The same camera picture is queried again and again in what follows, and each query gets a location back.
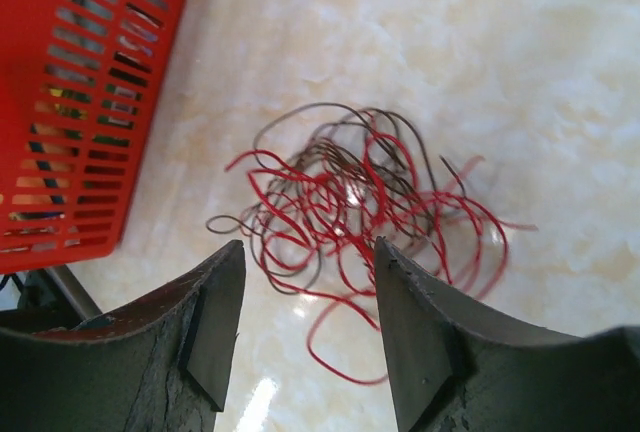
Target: plastic crate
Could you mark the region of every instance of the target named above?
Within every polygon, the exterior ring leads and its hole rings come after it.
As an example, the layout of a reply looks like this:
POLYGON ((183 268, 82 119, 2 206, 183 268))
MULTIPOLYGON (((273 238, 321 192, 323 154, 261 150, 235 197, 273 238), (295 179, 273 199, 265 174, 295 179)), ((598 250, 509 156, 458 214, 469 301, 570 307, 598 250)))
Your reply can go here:
POLYGON ((0 273, 109 254, 184 0, 1 0, 0 273))

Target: red wire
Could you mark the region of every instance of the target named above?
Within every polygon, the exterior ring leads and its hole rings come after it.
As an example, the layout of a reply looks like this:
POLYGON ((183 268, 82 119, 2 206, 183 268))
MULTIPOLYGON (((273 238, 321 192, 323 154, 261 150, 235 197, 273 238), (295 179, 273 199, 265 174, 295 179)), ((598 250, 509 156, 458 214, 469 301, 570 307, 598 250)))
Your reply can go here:
MULTIPOLYGON (((313 350, 313 340, 318 328, 340 305, 350 307, 371 327, 377 331, 380 330, 370 314, 353 301, 356 297, 375 296, 373 244, 376 235, 379 235, 383 229, 391 227, 391 232, 387 234, 389 238, 394 239, 408 234, 411 237, 412 246, 418 243, 416 237, 424 237, 440 262, 433 274, 439 276, 444 273, 448 283, 469 293, 480 274, 483 257, 482 238, 485 232, 483 224, 489 222, 501 237, 502 257, 493 275, 475 294, 475 297, 480 300, 492 290, 506 268, 509 247, 504 227, 520 230, 535 230, 535 227, 501 221, 486 207, 470 199, 462 191, 454 193, 456 186, 467 178, 480 161, 484 160, 480 156, 471 158, 456 174, 457 177, 452 178, 444 188, 420 191, 416 165, 407 146, 397 137, 379 132, 373 115, 368 112, 363 115, 369 116, 372 129, 366 136, 360 162, 345 164, 344 173, 349 175, 334 172, 326 152, 320 161, 321 170, 316 175, 309 175, 292 167, 277 154, 268 150, 250 150, 240 154, 227 165, 225 170, 232 169, 248 157, 256 159, 268 157, 278 165, 278 169, 261 166, 247 172, 247 179, 260 202, 259 206, 249 207, 240 214, 239 221, 242 224, 240 230, 247 237, 260 236, 258 265, 272 284, 290 292, 330 301, 314 321, 307 336, 307 349, 311 356, 323 367, 345 380, 360 385, 376 385, 386 380, 387 376, 374 380, 355 379, 328 364, 313 350), (383 177, 377 172, 382 169, 376 169, 371 157, 371 148, 376 144, 379 145, 381 141, 395 148, 396 160, 406 163, 413 192, 400 197, 394 195, 397 192, 390 193, 383 177), (256 179, 258 175, 271 177, 266 188, 258 184, 256 179), (295 184, 297 187, 280 190, 277 188, 279 183, 295 184), (353 196, 357 205, 350 202, 354 200, 353 196), (430 214, 433 220, 433 238, 427 236, 427 230, 415 219, 416 216, 423 216, 426 213, 430 214), (475 250, 468 262, 452 274, 444 227, 467 221, 471 222, 476 234, 475 250), (284 224, 285 228, 276 229, 279 224, 284 224), (282 244, 295 245, 305 251, 304 257, 295 261, 283 260, 273 251, 276 244, 278 247, 282 244), (370 285, 363 289, 358 289, 351 282, 345 270, 343 254, 349 247, 353 247, 364 262, 370 285), (270 268, 270 264, 274 264, 281 270, 296 274, 307 269, 318 254, 335 258, 338 275, 350 291, 348 295, 340 296, 295 286, 285 280, 286 274, 276 274, 270 268)), ((323 137, 322 141, 327 145, 332 144, 332 140, 327 137, 323 137)))

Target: marble floor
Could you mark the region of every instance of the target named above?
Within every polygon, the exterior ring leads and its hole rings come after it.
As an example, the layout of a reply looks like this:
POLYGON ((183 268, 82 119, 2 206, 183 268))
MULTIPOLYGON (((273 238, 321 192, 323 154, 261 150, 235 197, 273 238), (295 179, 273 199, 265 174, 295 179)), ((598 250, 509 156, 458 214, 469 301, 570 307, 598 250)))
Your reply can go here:
MULTIPOLYGON (((335 100, 402 112, 512 231, 490 305, 585 335, 640 323, 640 0, 188 0, 130 219, 109 257, 72 266, 103 309, 188 271, 228 239, 207 217, 253 202, 224 165, 268 121, 335 100)), ((321 117, 269 137, 287 153, 321 117)), ((319 367, 319 301, 275 294, 248 262, 216 432, 393 431, 389 386, 319 367)), ((363 377, 380 337, 338 310, 319 351, 363 377)))

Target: tangled wire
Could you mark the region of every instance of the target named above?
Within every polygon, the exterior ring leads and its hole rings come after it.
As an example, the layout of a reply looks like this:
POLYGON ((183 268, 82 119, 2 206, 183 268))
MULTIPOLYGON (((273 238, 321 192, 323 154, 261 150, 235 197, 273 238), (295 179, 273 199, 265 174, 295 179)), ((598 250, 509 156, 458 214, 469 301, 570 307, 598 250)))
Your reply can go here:
POLYGON ((498 282, 507 265, 509 247, 504 228, 533 228, 505 223, 468 196, 464 180, 481 157, 472 158, 459 171, 440 157, 451 174, 448 182, 440 187, 420 134, 408 120, 393 111, 356 110, 339 103, 305 105, 264 127, 256 135, 252 149, 239 155, 225 170, 250 157, 255 159, 257 167, 247 172, 247 179, 258 202, 237 218, 230 215, 210 218, 207 229, 216 234, 240 231, 248 237, 255 262, 278 292, 307 294, 331 301, 312 325, 307 349, 325 368, 356 384, 378 384, 386 380, 386 376, 374 380, 350 377, 315 353, 313 339, 320 324, 341 304, 380 330, 372 314, 354 301, 357 297, 375 297, 373 247, 377 236, 385 235, 408 256, 435 253, 436 261, 429 272, 482 299, 498 282), (260 147, 264 136, 275 126, 318 107, 335 107, 345 110, 346 114, 316 128, 306 145, 286 160, 260 147), (337 136, 344 131, 353 131, 353 134, 349 140, 341 141, 337 136), (416 163, 412 157, 405 135, 417 146, 418 160, 422 163, 416 163), (266 186, 259 184, 262 176, 268 178, 266 186), (427 188, 421 187, 424 181, 428 183, 427 188), (227 230, 214 228, 221 219, 232 220, 236 225, 227 230), (468 262, 452 270, 444 229, 465 223, 470 224, 475 233, 475 247, 468 262), (502 244, 502 255, 492 276, 477 286, 483 261, 483 238, 489 231, 502 244), (283 246, 299 251, 301 257, 283 259, 283 246), (367 272, 368 284, 364 287, 354 285, 344 267, 345 253, 353 250, 367 272), (346 295, 313 289, 328 259, 335 261, 346 295), (296 285, 309 270, 312 272, 304 285, 296 285))

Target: metal rod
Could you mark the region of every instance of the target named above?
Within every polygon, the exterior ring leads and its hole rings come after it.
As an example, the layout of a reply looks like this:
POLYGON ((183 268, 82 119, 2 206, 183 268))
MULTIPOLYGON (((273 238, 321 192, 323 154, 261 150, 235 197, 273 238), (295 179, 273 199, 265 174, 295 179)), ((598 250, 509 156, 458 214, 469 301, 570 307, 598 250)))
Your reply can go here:
POLYGON ((46 274, 55 282, 73 307, 73 310, 84 321, 102 314, 100 307, 93 301, 91 296, 84 290, 82 284, 73 275, 73 272, 66 265, 56 265, 45 267, 46 274))

